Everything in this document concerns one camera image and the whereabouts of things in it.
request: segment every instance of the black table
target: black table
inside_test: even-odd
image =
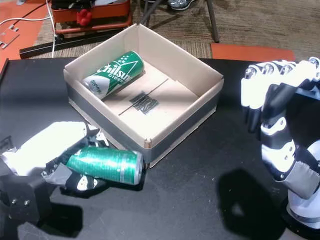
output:
[[[63,67],[71,60],[9,62],[0,88],[0,139],[11,135],[19,147],[54,121],[83,121],[68,104]],[[52,218],[41,229],[12,221],[7,239],[278,239],[287,191],[265,169],[240,108],[240,79],[250,62],[203,61],[224,74],[217,111],[148,170],[142,190],[111,186],[79,198],[57,188]]]

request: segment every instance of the orange foam board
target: orange foam board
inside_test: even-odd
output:
[[[27,0],[23,5],[16,5],[16,0],[10,2],[0,3],[0,22],[11,18],[21,18],[36,7],[45,3],[45,0]],[[28,19],[42,19],[47,15],[46,5],[40,7],[26,18]],[[8,21],[0,25],[0,33],[15,21]],[[19,21],[16,28],[19,28],[20,35],[5,49],[0,48],[0,71],[5,63],[6,58],[10,60],[20,59],[19,50],[31,47],[35,44],[43,21]]]
[[[233,44],[211,43],[213,59],[267,62],[272,60],[294,61],[295,54],[291,50],[266,47],[242,46]]]

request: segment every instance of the carpet floor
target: carpet floor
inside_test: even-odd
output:
[[[142,16],[143,0],[141,4],[132,1],[134,23]],[[319,0],[213,0],[213,7],[221,43],[289,49],[297,60],[320,56]],[[160,5],[147,26],[195,57],[212,57],[213,40],[205,0],[196,0],[185,11],[172,11],[166,4]],[[51,24],[46,20],[36,44],[51,42],[52,38]],[[97,44],[57,50],[55,56],[77,57]]]

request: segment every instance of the cardboard box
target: cardboard box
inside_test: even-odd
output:
[[[81,84],[128,51],[144,61],[144,73],[131,84],[103,101]],[[151,167],[215,112],[224,82],[210,66],[136,24],[66,65],[64,78],[70,104],[117,148],[141,152]]]

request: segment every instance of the box flap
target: box flap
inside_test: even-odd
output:
[[[64,68],[75,80],[81,81],[122,54],[131,50],[138,52],[138,47],[138,29],[134,24],[92,48]]]
[[[219,72],[141,24],[138,26],[138,39],[139,54],[144,60],[182,83],[198,97],[222,79]]]

